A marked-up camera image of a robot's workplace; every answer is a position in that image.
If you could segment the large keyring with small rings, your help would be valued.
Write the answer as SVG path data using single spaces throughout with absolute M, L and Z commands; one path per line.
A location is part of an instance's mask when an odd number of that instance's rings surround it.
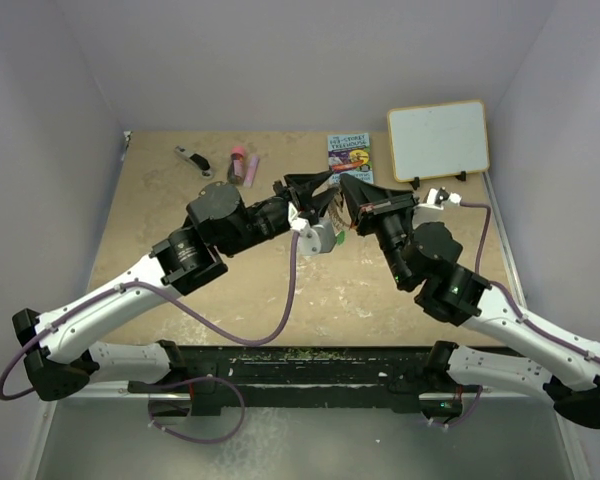
M 329 217 L 338 231 L 351 229 L 351 220 L 345 212 L 345 200 L 341 193 L 337 193 L 328 207 Z

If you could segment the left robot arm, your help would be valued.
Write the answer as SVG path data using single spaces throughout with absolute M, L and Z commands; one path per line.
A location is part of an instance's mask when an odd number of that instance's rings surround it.
M 118 277 L 55 310 L 25 308 L 12 317 L 31 391 L 43 401 L 67 398 L 92 383 L 134 381 L 164 392 L 182 387 L 185 366 L 172 342 L 112 345 L 103 337 L 130 320 L 172 303 L 228 270 L 224 260 L 279 235 L 292 235 L 290 264 L 298 254 L 330 251 L 335 235 L 325 216 L 337 193 L 325 188 L 328 171 L 288 174 L 273 196 L 251 206 L 238 188 L 206 185 L 186 207 L 183 225 Z

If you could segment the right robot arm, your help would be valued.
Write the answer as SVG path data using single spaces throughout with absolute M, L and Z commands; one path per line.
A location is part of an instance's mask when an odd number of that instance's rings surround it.
M 429 317 L 500 341 L 510 355 L 439 342 L 425 366 L 436 391 L 454 384 L 495 387 L 535 397 L 563 418 L 600 429 L 600 342 L 569 332 L 520 306 L 507 288 L 459 262 L 463 247 L 437 213 L 469 202 L 444 188 L 425 199 L 351 175 L 340 188 L 352 226 L 379 242 L 396 288 L 414 293 Z

